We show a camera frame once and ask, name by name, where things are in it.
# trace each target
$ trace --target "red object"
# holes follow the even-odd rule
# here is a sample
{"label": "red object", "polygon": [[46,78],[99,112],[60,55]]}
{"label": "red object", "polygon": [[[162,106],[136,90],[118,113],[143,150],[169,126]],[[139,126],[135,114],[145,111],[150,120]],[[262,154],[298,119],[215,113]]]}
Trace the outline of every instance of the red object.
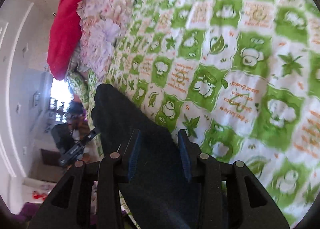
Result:
{"label": "red object", "polygon": [[54,78],[64,79],[73,51],[81,38],[80,17],[76,10],[81,0],[60,0],[50,30],[48,65]]}

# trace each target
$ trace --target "pink floral cloth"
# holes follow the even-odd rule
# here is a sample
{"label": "pink floral cloth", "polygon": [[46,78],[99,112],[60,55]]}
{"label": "pink floral cloth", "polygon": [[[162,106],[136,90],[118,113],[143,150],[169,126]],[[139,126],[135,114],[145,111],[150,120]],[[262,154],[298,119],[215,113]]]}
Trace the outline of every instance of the pink floral cloth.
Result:
{"label": "pink floral cloth", "polygon": [[77,9],[81,18],[80,59],[102,79],[111,63],[116,39],[130,23],[134,0],[82,0]]}

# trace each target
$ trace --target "green and white bedsheet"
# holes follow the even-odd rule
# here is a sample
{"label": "green and white bedsheet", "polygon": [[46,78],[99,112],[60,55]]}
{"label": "green and white bedsheet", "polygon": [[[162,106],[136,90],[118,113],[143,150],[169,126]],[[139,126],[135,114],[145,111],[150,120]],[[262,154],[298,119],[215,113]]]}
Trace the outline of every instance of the green and white bedsheet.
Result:
{"label": "green and white bedsheet", "polygon": [[186,129],[217,160],[243,160],[293,228],[320,190],[320,12],[313,1],[134,6],[104,82],[174,139]]}

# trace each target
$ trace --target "red cushion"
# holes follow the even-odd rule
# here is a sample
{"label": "red cushion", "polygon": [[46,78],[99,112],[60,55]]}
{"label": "red cushion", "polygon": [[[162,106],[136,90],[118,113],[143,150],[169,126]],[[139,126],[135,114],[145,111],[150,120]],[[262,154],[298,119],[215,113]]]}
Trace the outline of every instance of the red cushion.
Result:
{"label": "red cushion", "polygon": [[81,38],[80,17],[76,10],[81,0],[60,0],[50,30],[48,65],[54,78],[62,80],[73,51]]}

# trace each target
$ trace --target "black fabric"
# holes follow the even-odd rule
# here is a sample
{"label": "black fabric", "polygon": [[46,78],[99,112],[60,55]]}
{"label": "black fabric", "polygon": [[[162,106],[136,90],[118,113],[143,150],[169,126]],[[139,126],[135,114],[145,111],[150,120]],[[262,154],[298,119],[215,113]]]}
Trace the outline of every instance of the black fabric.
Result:
{"label": "black fabric", "polygon": [[170,132],[148,119],[111,85],[97,87],[92,119],[101,131],[104,154],[142,133],[135,176],[119,188],[142,229],[196,228],[200,185],[187,183],[179,150]]}

